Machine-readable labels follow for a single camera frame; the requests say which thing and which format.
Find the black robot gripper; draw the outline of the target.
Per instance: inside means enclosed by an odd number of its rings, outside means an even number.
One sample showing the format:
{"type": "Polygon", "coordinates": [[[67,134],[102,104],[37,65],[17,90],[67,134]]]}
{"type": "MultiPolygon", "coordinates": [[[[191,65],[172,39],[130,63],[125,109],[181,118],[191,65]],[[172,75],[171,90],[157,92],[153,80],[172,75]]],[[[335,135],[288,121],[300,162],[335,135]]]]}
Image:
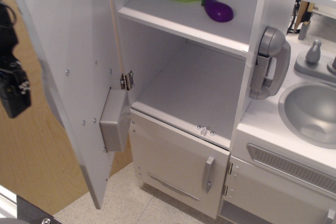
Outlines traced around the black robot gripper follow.
{"type": "Polygon", "coordinates": [[[18,44],[13,9],[1,0],[1,102],[13,119],[31,106],[29,80],[13,50],[18,44]]]}

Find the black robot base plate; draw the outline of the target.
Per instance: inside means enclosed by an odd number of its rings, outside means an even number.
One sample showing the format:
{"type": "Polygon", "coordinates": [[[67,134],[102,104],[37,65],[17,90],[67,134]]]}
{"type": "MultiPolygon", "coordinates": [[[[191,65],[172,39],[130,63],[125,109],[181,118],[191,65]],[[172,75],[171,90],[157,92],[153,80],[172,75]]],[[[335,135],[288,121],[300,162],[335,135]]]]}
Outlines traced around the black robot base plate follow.
{"type": "Polygon", "coordinates": [[[1,186],[1,223],[62,223],[54,216],[1,186]]]}

